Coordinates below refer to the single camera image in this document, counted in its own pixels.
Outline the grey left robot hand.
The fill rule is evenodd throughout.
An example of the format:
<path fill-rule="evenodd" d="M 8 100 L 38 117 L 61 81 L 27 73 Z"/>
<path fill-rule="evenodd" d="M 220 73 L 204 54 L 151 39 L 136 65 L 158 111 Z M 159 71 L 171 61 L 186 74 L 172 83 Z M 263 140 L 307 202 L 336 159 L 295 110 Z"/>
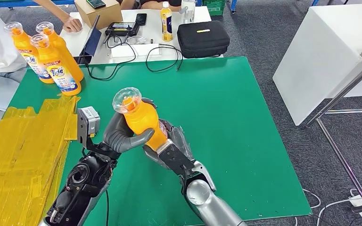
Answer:
<path fill-rule="evenodd" d="M 115 112 L 104 131 L 102 141 L 115 152 L 124 153 L 148 142 L 154 132 L 154 129 L 148 128 L 140 135 L 134 135 L 127 125 L 125 116 Z"/>

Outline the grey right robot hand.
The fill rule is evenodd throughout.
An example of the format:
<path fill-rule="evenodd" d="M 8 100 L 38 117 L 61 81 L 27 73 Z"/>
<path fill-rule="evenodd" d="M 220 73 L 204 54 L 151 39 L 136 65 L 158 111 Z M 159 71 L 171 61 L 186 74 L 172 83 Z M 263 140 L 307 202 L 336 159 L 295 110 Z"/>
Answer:
<path fill-rule="evenodd" d="M 173 141 L 173 143 L 180 149 L 180 151 L 189 159 L 192 160 L 193 154 L 191 148 L 184 136 L 182 127 L 176 127 L 172 125 L 169 121 L 164 119 L 159 119 L 159 121 L 165 126 L 168 138 Z M 152 160 L 153 162 L 159 164 L 163 168 L 169 170 L 170 168 L 161 160 L 159 159 L 157 153 L 153 151 L 148 145 L 144 145 L 143 151 L 145 155 Z"/>

